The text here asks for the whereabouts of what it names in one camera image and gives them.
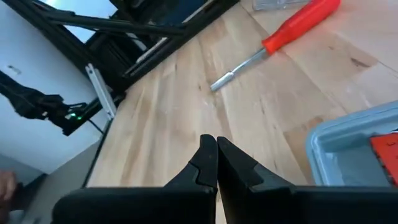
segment black plastic jaw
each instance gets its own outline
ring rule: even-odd
[[[188,165],[165,187],[89,188],[54,207],[53,223],[214,223],[218,146],[202,135]]]
[[[226,138],[217,142],[228,223],[397,223],[397,189],[295,186]]]

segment white wall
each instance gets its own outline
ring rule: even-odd
[[[15,159],[11,159],[3,155],[0,155],[0,170],[14,171],[17,175],[18,183],[23,183],[24,185],[28,185],[43,174],[35,168],[31,168]]]
[[[16,75],[7,68],[21,71]],[[80,71],[35,27],[0,1],[0,69],[22,85],[45,94],[59,94],[65,103],[94,100],[94,88]],[[0,95],[0,154],[51,173],[100,138],[90,123],[71,136],[50,121],[29,120],[14,112]],[[104,127],[106,115],[92,119]]]
[[[109,18],[118,9],[109,0],[41,0],[42,2],[66,11],[73,11],[81,16]],[[72,34],[85,43],[94,32],[80,27],[66,26]]]

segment screwdriver shaft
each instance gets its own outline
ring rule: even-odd
[[[223,87],[225,84],[230,82],[232,79],[236,77],[236,75],[241,71],[244,67],[247,67],[248,65],[252,64],[256,60],[259,60],[262,58],[262,56],[266,54],[267,55],[267,50],[262,48],[259,50],[257,53],[255,53],[252,57],[244,61],[242,64],[238,65],[234,70],[228,72],[227,74],[223,75],[220,79],[217,80],[214,84],[211,85],[211,90],[212,91],[217,91],[221,87]]]

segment butcher block countertop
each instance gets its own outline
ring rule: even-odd
[[[163,186],[205,133],[293,184],[313,184],[310,129],[398,100],[398,2],[342,0],[319,26],[211,92],[297,10],[254,12],[242,0],[130,87],[88,187]],[[217,209],[225,222],[221,200]]]

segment clear plastic box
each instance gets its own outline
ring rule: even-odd
[[[390,187],[370,137],[398,128],[398,101],[326,121],[307,138],[306,152],[317,185]]]
[[[302,7],[310,0],[253,0],[254,10],[276,10]]]

